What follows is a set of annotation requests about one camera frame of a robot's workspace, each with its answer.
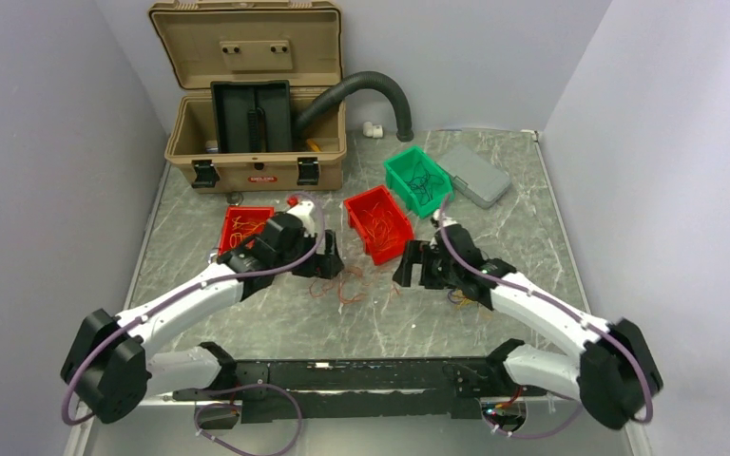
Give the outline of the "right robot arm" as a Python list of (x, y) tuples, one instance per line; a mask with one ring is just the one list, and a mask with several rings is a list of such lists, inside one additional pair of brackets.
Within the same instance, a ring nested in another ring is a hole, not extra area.
[(485, 257), (460, 223), (443, 218), (434, 225), (432, 240), (406, 242), (394, 282), (409, 286), (413, 267), (420, 266), (421, 287), (459, 291), (525, 324), (558, 350), (543, 351), (519, 339), (503, 342), (485, 358), (491, 390), (547, 390), (578, 401), (599, 424), (615, 430), (652, 420), (663, 380), (635, 323), (611, 323), (580, 311), (505, 260)]

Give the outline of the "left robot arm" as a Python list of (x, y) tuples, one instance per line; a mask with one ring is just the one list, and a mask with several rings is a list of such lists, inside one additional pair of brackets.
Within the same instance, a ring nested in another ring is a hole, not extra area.
[(90, 313), (71, 344), (61, 378), (63, 421), (74, 426), (72, 398), (104, 424), (127, 416), (148, 396), (201, 390), (213, 399), (239, 383), (238, 363), (215, 342), (164, 352), (175, 336), (273, 284), (277, 275), (331, 279), (344, 268), (336, 232), (300, 207), (269, 218), (262, 231), (220, 255), (177, 288), (133, 309)]

